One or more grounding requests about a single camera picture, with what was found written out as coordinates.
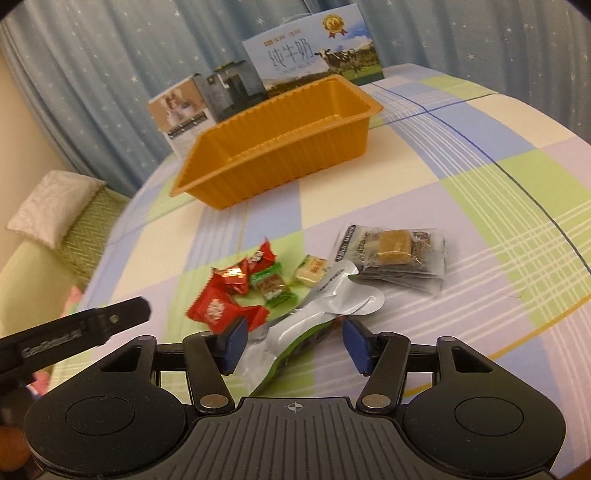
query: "red candy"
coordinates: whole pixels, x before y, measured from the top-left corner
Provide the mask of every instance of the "red candy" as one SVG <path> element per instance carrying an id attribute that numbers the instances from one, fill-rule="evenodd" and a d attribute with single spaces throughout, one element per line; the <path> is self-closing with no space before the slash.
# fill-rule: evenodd
<path id="1" fill-rule="evenodd" d="M 221 333 L 237 317 L 248 321 L 248 331 L 265 323 L 269 311 L 260 305 L 241 307 L 228 294 L 224 278 L 214 273 L 213 277 L 187 311 L 187 317 L 196 322 L 207 323 L 214 333 Z"/>
<path id="2" fill-rule="evenodd" d="M 265 240 L 265 243 L 261 245 L 259 250 L 252 254 L 252 257 L 248 259 L 248 274 L 266 270 L 275 263 L 275 254 L 271 251 L 271 244 L 269 240 Z"/>
<path id="3" fill-rule="evenodd" d="M 213 272 L 220 275 L 226 285 L 226 291 L 231 295 L 248 293 L 248 261 L 246 258 L 222 270 L 214 269 Z"/>

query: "plastic container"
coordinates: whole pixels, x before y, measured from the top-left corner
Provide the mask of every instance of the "plastic container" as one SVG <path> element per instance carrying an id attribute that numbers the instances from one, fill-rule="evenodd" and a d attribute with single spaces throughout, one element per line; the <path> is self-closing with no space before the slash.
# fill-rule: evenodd
<path id="1" fill-rule="evenodd" d="M 382 108 L 340 75 L 290 90 L 204 132 L 170 194 L 187 192 L 221 210 L 356 158 Z"/>

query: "cow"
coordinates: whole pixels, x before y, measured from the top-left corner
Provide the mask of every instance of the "cow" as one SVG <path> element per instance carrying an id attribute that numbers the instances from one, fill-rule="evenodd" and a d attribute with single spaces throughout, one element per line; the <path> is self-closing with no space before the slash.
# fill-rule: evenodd
<path id="1" fill-rule="evenodd" d="M 342 73 L 345 70 L 353 69 L 353 72 L 355 72 L 355 78 L 357 78 L 357 72 L 361 72 L 361 66 L 357 59 L 357 52 L 352 48 L 343 51 L 330 51 L 330 49 L 327 48 L 317 51 L 314 55 L 317 55 L 324 60 L 329 71 Z"/>

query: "table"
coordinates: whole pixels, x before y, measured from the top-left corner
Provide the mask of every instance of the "table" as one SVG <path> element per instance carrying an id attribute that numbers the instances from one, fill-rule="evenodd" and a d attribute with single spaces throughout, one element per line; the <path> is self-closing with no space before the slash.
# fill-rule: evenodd
<path id="1" fill-rule="evenodd" d="M 81 309 L 142 295 L 151 320 L 56 366 L 53 384 L 129 339 L 178 342 L 204 329 L 184 312 L 210 275 L 267 236 L 289 275 L 326 256 L 347 224 L 441 228 L 448 273 L 437 297 L 384 283 L 364 321 L 415 343 L 453 335 L 550 397 L 567 437 L 564 475 L 591 457 L 591 147 L 518 100 L 405 64 L 364 89 L 384 106 L 361 158 L 221 212 L 169 198 L 181 162 L 168 158 L 114 227 Z M 244 300 L 246 303 L 256 299 Z M 268 394 L 355 398 L 365 379 L 335 332 L 289 364 Z M 406 395 L 427 388 L 411 374 Z M 241 384 L 230 377 L 233 395 Z M 163 386 L 188 402 L 184 375 Z"/>

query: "snack packet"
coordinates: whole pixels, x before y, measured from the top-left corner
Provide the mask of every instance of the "snack packet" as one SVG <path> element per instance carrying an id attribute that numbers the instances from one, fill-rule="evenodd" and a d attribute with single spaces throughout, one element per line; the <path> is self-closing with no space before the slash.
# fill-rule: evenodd
<path id="1" fill-rule="evenodd" d="M 384 230 L 350 225 L 338 236 L 329 260 L 351 260 L 363 278 L 396 272 L 404 276 L 443 278 L 445 240 L 436 229 Z"/>
<path id="2" fill-rule="evenodd" d="M 223 278 L 230 295 L 248 293 L 248 260 L 246 258 L 228 268 L 214 268 L 213 272 Z"/>
<path id="3" fill-rule="evenodd" d="M 265 239 L 265 242 L 259 247 L 259 250 L 254 252 L 250 258 L 248 258 L 248 274 L 258 273 L 266 270 L 275 263 L 276 256 L 271 251 L 271 244 L 269 240 Z"/>
<path id="4" fill-rule="evenodd" d="M 251 284 L 265 299 L 265 305 L 276 307 L 287 300 L 297 301 L 295 295 L 281 278 L 281 264 L 274 263 L 266 270 L 251 275 Z"/>
<path id="5" fill-rule="evenodd" d="M 249 332 L 265 323 L 269 310 L 260 305 L 241 307 L 227 292 L 223 278 L 214 274 L 197 300 L 187 311 L 187 317 L 206 323 L 214 333 L 221 333 L 238 316 L 245 316 Z"/>
<path id="6" fill-rule="evenodd" d="M 349 260 L 334 263 L 308 293 L 299 310 L 249 334 L 235 370 L 249 395 L 259 394 L 291 355 L 322 339 L 339 316 L 368 314 L 382 307 L 385 297 L 378 288 L 349 279 L 358 272 Z"/>
<path id="7" fill-rule="evenodd" d="M 294 279 L 298 280 L 306 287 L 312 288 L 324 276 L 325 266 L 326 260 L 323 258 L 306 255 L 300 266 L 296 269 Z"/>

